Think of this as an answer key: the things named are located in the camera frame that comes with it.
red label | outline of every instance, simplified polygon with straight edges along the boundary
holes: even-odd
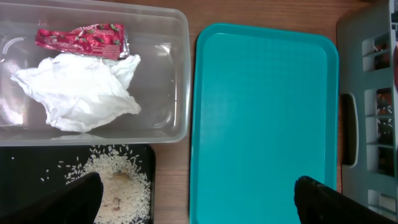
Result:
[[[95,24],[71,32],[39,29],[35,44],[46,49],[117,60],[123,52],[124,26]]]

crumpled paper towel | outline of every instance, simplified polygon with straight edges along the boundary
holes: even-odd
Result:
[[[38,68],[18,70],[11,80],[44,105],[47,124],[84,133],[124,113],[140,112],[126,91],[140,61],[138,55],[115,61],[60,54],[44,59]]]

black tray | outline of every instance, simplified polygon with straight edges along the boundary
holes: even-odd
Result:
[[[125,148],[114,145],[116,149]],[[150,185],[150,218],[144,223],[154,222],[155,153],[148,145],[128,145],[132,154],[139,154],[142,162],[140,173],[146,173]],[[101,146],[108,151],[108,146]],[[38,146],[38,147],[0,147],[0,217],[15,212],[54,190],[65,186],[64,175],[70,169],[65,165],[84,165],[91,155],[93,146]]]

wooden surface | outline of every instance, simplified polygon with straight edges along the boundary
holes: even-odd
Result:
[[[367,5],[356,0],[114,0],[182,11],[189,23],[194,74],[195,43],[215,22],[295,30],[327,36],[336,43],[336,23],[349,11]],[[341,191],[342,125],[339,110],[337,188]],[[156,144],[155,223],[188,223],[190,135],[176,144]]]

rice grains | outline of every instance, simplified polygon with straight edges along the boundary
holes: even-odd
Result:
[[[96,152],[84,166],[72,166],[67,184],[90,172],[99,173],[104,194],[95,223],[143,223],[149,218],[150,182],[146,174],[139,173],[137,156],[129,159],[115,148]]]

